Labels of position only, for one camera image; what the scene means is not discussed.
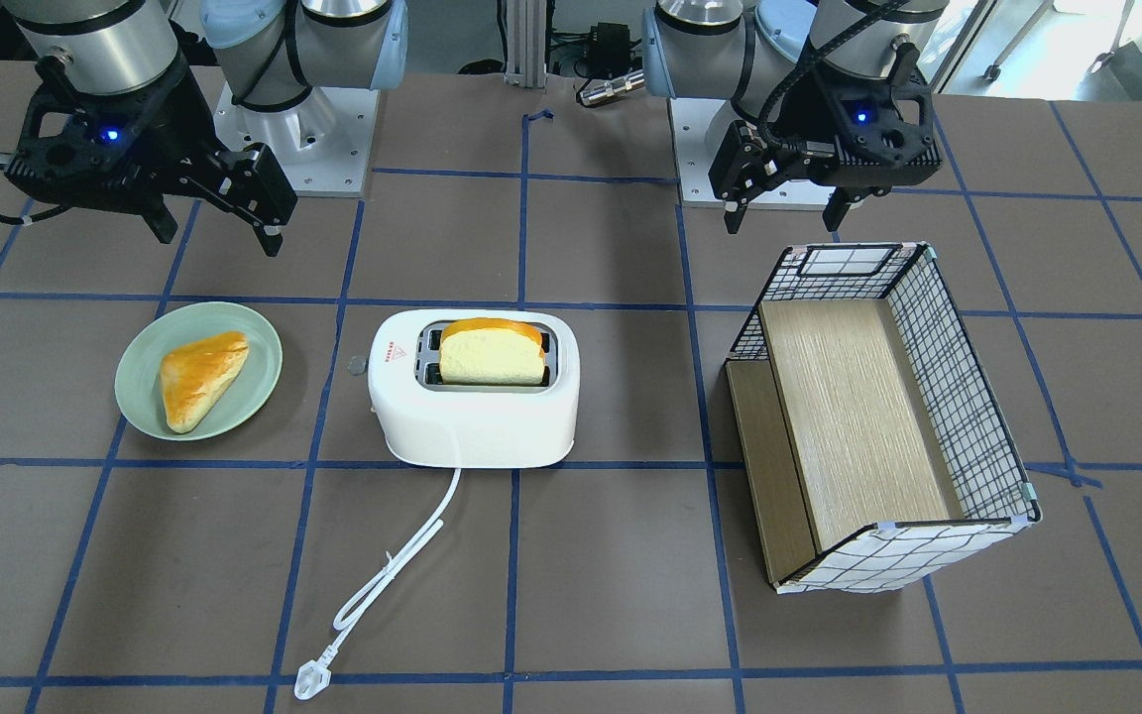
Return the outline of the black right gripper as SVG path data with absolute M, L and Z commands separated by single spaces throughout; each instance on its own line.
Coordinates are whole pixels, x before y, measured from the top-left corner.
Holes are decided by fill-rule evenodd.
M 77 90 L 69 64 L 40 59 L 42 79 L 6 179 L 45 203 L 139 215 L 160 244 L 178 223 L 164 194 L 188 195 L 196 177 L 209 203 L 244 220 L 274 258 L 297 193 L 267 144 L 219 151 L 202 90 L 184 59 L 140 89 L 95 95 Z

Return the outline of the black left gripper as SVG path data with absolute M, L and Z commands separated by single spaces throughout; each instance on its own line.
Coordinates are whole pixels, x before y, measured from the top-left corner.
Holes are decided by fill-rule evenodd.
M 786 180 L 837 186 L 825 206 L 825 227 L 841 228 L 874 188 L 917 185 L 943 165 L 932 119 L 932 87 L 915 69 L 903 85 L 813 69 L 797 85 L 797 134 L 830 145 L 829 158 L 805 158 L 790 146 L 770 149 L 751 125 L 733 121 L 711 159 L 711 194 L 724 204 L 730 234 L 739 232 L 748 204 Z

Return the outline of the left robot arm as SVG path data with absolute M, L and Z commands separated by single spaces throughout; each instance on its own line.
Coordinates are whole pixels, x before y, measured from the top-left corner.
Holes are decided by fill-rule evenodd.
M 786 182 L 831 190 L 829 230 L 853 206 L 942 166 L 919 58 L 943 1 L 657 1 L 644 15 L 648 91 L 726 101 L 708 180 L 739 231 Z

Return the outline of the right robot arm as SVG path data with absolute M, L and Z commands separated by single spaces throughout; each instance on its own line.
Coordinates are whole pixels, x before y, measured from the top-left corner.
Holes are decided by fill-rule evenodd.
M 168 244 L 168 195 L 244 220 L 274 257 L 299 186 L 288 168 L 352 159 L 331 91 L 391 90 L 407 67 L 403 1 L 204 1 L 236 144 L 219 136 L 158 1 L 8 1 L 37 51 L 5 177 L 59 208 L 139 216 Z

